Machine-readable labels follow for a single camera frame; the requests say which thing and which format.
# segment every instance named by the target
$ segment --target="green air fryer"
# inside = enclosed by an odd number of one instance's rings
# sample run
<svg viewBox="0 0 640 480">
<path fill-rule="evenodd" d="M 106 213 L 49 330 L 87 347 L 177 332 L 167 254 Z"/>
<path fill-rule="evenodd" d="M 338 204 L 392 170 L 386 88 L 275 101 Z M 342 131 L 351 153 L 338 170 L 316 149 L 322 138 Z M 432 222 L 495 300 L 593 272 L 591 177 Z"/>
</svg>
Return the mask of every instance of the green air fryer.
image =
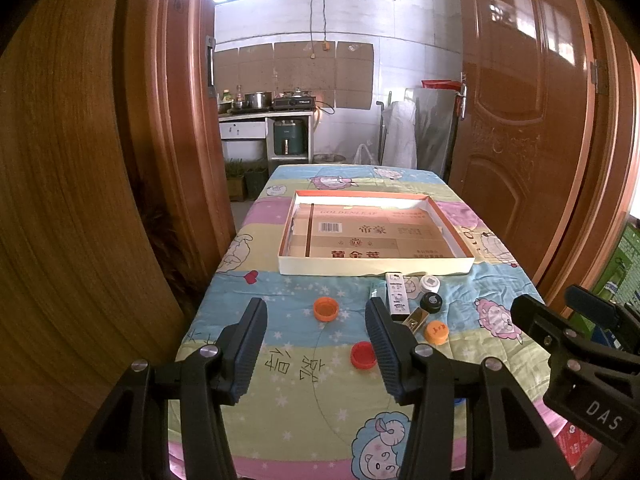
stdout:
<svg viewBox="0 0 640 480">
<path fill-rule="evenodd" d="M 276 155 L 303 155 L 306 153 L 305 121 L 302 119 L 275 121 L 273 125 L 273 151 Z"/>
</svg>

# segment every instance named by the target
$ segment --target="white plastic bag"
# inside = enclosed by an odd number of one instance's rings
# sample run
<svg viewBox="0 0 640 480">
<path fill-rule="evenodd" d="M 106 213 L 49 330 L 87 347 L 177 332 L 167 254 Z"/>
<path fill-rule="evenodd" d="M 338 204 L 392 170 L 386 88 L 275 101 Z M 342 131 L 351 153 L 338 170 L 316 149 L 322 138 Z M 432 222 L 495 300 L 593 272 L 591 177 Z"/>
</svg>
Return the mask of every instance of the white plastic bag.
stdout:
<svg viewBox="0 0 640 480">
<path fill-rule="evenodd" d="M 363 153 L 362 153 L 363 151 L 365 152 L 364 155 L 366 155 L 367 160 L 365 160 L 365 157 L 363 156 Z M 371 152 L 369 151 L 366 144 L 361 144 L 360 146 L 358 146 L 358 150 L 356 151 L 356 156 L 353 157 L 353 163 L 369 164 L 370 166 L 377 166 L 378 160 L 373 155 L 371 155 Z"/>
<path fill-rule="evenodd" d="M 382 166 L 415 170 L 418 157 L 415 145 L 415 103 L 391 104 Z"/>
</svg>

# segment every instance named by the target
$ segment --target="plant pot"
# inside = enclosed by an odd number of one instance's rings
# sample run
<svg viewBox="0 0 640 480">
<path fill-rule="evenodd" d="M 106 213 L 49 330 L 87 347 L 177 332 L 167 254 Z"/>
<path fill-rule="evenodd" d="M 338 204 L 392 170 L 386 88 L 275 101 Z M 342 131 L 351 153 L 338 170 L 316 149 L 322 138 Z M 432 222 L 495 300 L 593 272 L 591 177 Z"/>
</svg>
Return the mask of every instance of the plant pot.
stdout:
<svg viewBox="0 0 640 480">
<path fill-rule="evenodd" d="M 226 180 L 226 190 L 232 202 L 243 202 L 246 197 L 244 177 L 235 176 Z"/>
<path fill-rule="evenodd" d="M 264 186 L 266 186 L 267 181 L 269 180 L 269 171 L 266 168 L 247 171 L 244 174 L 244 179 L 246 180 L 249 199 L 255 200 L 258 198 L 260 193 L 262 193 Z"/>
</svg>

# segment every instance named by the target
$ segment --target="silver screw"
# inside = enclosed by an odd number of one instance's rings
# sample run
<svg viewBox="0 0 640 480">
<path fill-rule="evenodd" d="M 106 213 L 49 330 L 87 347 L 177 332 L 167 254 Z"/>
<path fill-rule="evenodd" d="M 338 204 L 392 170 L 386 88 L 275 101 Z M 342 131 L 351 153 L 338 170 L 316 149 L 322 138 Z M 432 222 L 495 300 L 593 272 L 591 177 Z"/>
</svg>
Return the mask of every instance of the silver screw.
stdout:
<svg viewBox="0 0 640 480">
<path fill-rule="evenodd" d="M 495 357 L 489 357 L 484 362 L 484 366 L 489 368 L 489 370 L 493 370 L 494 372 L 499 372 L 500 370 L 502 370 L 502 363 Z"/>
<path fill-rule="evenodd" d="M 143 370 L 146 370 L 146 367 L 148 366 L 149 366 L 148 361 L 144 359 L 136 359 L 131 363 L 131 369 L 134 372 L 142 372 Z"/>
<path fill-rule="evenodd" d="M 215 357 L 218 355 L 218 347 L 215 345 L 206 345 L 200 349 L 200 355 L 202 357 Z"/>
<path fill-rule="evenodd" d="M 427 344 L 419 344 L 414 348 L 414 352 L 420 357 L 431 357 L 433 355 L 433 348 Z"/>
<path fill-rule="evenodd" d="M 575 359 L 569 359 L 566 362 L 566 365 L 569 367 L 569 370 L 573 370 L 574 372 L 580 371 L 580 363 Z"/>
</svg>

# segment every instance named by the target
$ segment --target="brown stripe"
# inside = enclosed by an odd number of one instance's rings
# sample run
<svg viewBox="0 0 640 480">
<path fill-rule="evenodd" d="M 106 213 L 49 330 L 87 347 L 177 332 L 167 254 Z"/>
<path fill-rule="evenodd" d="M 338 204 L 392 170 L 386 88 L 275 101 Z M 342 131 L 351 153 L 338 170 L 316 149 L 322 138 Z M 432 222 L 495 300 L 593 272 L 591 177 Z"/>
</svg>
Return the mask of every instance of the brown stripe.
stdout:
<svg viewBox="0 0 640 480">
<path fill-rule="evenodd" d="M 306 228 L 306 251 L 305 257 L 309 257 L 309 252 L 311 251 L 311 229 L 314 226 L 314 205 L 311 205 L 311 209 L 309 210 L 309 226 Z"/>
</svg>

